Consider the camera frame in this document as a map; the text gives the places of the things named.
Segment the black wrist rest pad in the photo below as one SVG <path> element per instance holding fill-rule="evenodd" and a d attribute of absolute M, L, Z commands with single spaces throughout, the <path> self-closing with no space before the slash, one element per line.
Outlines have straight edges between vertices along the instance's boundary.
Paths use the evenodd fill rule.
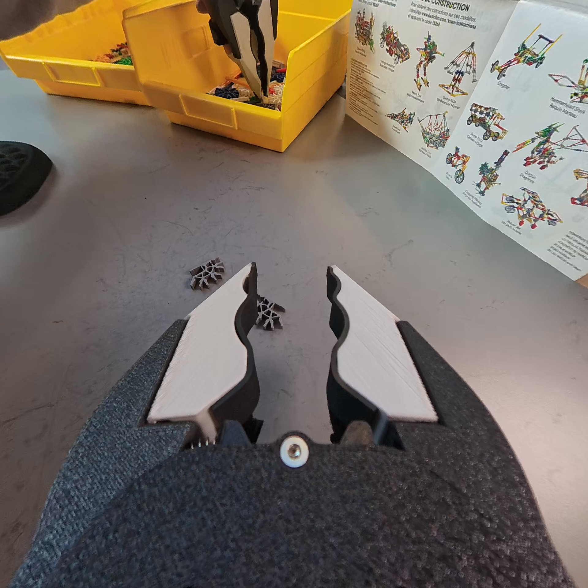
<path fill-rule="evenodd" d="M 1 217 L 29 202 L 53 166 L 51 159 L 36 146 L 1 141 Z"/>

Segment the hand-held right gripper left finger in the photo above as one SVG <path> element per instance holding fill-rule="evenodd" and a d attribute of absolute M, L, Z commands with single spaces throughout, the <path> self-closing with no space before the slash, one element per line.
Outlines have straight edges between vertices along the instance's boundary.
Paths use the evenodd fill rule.
<path fill-rule="evenodd" d="M 148 425 L 187 423 L 211 445 L 228 421 L 247 422 L 260 386 L 248 334 L 257 318 L 258 270 L 248 263 L 183 321 L 147 413 Z"/>

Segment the yellow plastic bin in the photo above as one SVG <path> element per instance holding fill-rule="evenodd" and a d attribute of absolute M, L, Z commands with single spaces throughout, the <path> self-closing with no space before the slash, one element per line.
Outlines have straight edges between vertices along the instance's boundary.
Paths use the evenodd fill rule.
<path fill-rule="evenodd" d="M 126 41 L 123 12 L 144 1 L 90 1 L 1 41 L 1 57 L 47 94 L 149 106 L 134 66 L 92 61 Z"/>
<path fill-rule="evenodd" d="M 274 57 L 286 65 L 281 111 L 210 95 L 238 66 L 214 44 L 195 1 L 123 11 L 149 102 L 172 123 L 283 152 L 342 85 L 352 1 L 279 1 Z"/>

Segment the folded building instruction booklet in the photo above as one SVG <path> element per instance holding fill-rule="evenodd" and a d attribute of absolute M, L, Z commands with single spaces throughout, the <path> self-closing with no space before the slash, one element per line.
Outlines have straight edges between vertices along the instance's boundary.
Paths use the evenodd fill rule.
<path fill-rule="evenodd" d="M 346 110 L 481 220 L 587 274 L 587 1 L 354 1 Z"/>

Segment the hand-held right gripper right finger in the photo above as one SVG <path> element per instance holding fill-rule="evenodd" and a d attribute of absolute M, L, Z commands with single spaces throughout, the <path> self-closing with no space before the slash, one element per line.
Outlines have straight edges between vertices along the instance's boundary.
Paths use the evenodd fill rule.
<path fill-rule="evenodd" d="M 327 267 L 326 287 L 336 337 L 326 386 L 332 442 L 353 422 L 366 423 L 376 445 L 400 444 L 396 423 L 438 423 L 400 319 L 337 266 Z"/>

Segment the pile of colourful building pieces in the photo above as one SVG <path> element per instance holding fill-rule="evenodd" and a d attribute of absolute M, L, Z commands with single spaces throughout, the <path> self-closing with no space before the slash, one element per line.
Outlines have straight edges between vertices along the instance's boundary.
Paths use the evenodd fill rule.
<path fill-rule="evenodd" d="M 126 41 L 118 43 L 106 53 L 96 56 L 92 61 L 111 65 L 133 66 L 132 55 Z"/>
<path fill-rule="evenodd" d="M 218 85 L 208 92 L 211 96 L 232 100 L 256 107 L 264 107 L 280 112 L 282 109 L 283 88 L 287 73 L 285 63 L 274 60 L 269 82 L 269 94 L 259 99 L 251 90 L 241 72 L 232 77 L 226 77 L 224 84 Z"/>

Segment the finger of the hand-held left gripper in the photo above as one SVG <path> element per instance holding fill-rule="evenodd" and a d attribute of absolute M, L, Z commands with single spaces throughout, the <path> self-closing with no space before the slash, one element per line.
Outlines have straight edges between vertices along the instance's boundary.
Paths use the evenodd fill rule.
<path fill-rule="evenodd" d="M 269 96 L 269 82 L 277 37 L 277 1 L 257 1 L 256 30 L 258 73 L 261 81 L 261 99 Z"/>
<path fill-rule="evenodd" d="M 239 49 L 239 57 L 233 54 L 232 59 L 239 66 L 252 92 L 258 99 L 263 99 L 262 83 L 258 73 L 258 56 L 256 54 L 256 41 L 248 19 L 239 11 L 231 15 L 231 25 L 235 33 L 236 46 Z"/>

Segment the grey desk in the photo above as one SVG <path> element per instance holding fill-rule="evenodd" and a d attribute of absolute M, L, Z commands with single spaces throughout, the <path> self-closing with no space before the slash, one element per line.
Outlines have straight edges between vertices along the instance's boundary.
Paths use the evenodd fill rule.
<path fill-rule="evenodd" d="M 335 94 L 284 153 L 148 107 L 44 94 L 1 72 L 1 139 L 54 163 L 1 218 L 1 587 L 27 554 L 81 428 L 213 292 L 189 270 L 246 263 L 283 329 L 253 328 L 260 442 L 326 443 L 326 269 L 410 322 L 488 407 L 556 549 L 587 587 L 587 289 L 485 224 L 345 115 Z"/>

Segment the grey half-round connector piece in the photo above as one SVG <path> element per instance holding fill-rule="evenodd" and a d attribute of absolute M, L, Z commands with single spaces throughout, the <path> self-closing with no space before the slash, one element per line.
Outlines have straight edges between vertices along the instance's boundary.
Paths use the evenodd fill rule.
<path fill-rule="evenodd" d="M 219 257 L 190 269 L 189 287 L 191 290 L 204 290 L 210 288 L 210 283 L 218 284 L 225 273 L 223 261 Z"/>

